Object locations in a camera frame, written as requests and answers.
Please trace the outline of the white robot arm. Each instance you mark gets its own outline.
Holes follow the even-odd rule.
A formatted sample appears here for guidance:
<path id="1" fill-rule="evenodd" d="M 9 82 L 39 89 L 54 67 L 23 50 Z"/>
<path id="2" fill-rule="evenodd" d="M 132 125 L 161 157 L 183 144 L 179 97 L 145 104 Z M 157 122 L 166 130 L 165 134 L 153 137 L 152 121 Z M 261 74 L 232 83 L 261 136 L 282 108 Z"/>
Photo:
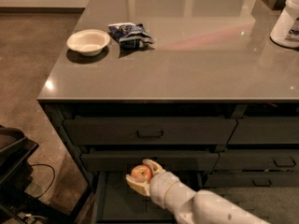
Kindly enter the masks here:
<path id="1" fill-rule="evenodd" d="M 189 188 L 150 159 L 134 167 L 126 182 L 171 212 L 178 224 L 270 224 L 212 191 Z"/>

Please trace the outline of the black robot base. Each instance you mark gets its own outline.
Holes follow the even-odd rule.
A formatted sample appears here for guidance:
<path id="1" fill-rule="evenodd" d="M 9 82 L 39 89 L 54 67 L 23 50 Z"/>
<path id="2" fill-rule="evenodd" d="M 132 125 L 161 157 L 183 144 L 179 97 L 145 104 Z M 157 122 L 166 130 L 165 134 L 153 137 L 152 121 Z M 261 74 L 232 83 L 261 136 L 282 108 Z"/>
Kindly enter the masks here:
<path id="1" fill-rule="evenodd" d="M 11 180 L 15 181 L 20 177 L 19 170 L 37 148 L 38 144 L 27 138 L 21 130 L 0 127 L 0 208 L 20 224 L 27 224 L 27 222 L 7 205 L 11 200 L 24 203 L 30 211 L 37 212 L 42 217 L 49 217 L 56 224 L 71 224 L 69 216 L 21 192 L 10 183 Z"/>

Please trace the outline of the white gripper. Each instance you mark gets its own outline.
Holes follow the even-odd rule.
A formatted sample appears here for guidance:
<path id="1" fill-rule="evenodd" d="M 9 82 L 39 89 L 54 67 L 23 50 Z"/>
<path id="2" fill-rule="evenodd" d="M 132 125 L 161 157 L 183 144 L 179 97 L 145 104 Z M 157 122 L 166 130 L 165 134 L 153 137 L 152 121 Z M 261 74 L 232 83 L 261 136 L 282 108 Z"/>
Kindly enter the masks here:
<path id="1" fill-rule="evenodd" d="M 144 159 L 144 165 L 149 167 L 154 177 L 149 181 L 147 178 L 135 178 L 130 175 L 125 177 L 128 186 L 143 196 L 150 196 L 151 200 L 163 209 L 174 209 L 178 206 L 172 186 L 179 182 L 179 178 L 164 168 L 156 161 Z"/>

